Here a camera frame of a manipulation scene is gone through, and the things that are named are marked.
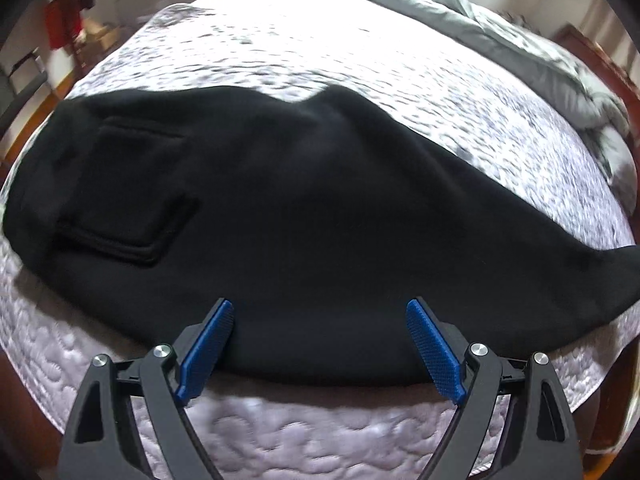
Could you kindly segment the black pants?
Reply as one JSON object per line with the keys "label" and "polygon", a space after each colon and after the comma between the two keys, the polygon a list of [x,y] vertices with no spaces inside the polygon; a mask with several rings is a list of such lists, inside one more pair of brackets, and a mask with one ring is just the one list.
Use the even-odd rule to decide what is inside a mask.
{"label": "black pants", "polygon": [[343,87],[65,101],[17,168],[3,232],[50,289],[142,344],[228,299],[220,368],[299,384],[420,382],[416,297],[519,359],[639,298],[637,247],[582,244]]}

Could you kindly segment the green-grey comforter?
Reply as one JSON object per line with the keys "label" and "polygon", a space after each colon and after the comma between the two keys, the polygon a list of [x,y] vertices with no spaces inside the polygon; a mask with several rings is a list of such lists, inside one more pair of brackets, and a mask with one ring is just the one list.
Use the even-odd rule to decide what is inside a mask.
{"label": "green-grey comforter", "polygon": [[625,144],[628,110],[584,62],[470,0],[369,1],[431,27],[521,79],[580,134],[620,206],[634,213],[639,185]]}

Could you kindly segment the cardboard box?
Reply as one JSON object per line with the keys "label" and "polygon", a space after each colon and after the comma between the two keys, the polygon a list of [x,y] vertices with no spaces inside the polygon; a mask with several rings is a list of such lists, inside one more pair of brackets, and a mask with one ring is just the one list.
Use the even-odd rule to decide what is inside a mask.
{"label": "cardboard box", "polygon": [[104,58],[115,51],[121,43],[119,27],[103,24],[92,18],[82,20],[79,50],[85,58]]}

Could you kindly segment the red hanging garment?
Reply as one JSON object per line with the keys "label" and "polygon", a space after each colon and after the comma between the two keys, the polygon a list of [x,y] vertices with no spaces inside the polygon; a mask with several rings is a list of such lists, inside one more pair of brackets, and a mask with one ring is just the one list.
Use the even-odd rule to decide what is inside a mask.
{"label": "red hanging garment", "polygon": [[52,0],[44,7],[46,26],[51,50],[66,48],[82,31],[80,10],[76,0]]}

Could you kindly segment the grey quilted mattress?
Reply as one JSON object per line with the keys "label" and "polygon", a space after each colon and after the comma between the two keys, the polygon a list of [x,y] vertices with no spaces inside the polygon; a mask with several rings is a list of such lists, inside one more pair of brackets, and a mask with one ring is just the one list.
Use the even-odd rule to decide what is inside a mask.
{"label": "grey quilted mattress", "polygon": [[[476,52],[367,0],[196,0],[157,13],[73,88],[242,86],[287,101],[352,89],[597,248],[631,230],[582,140]],[[188,409],[228,479],[410,479],[454,410],[427,385],[288,387],[216,377]]]}

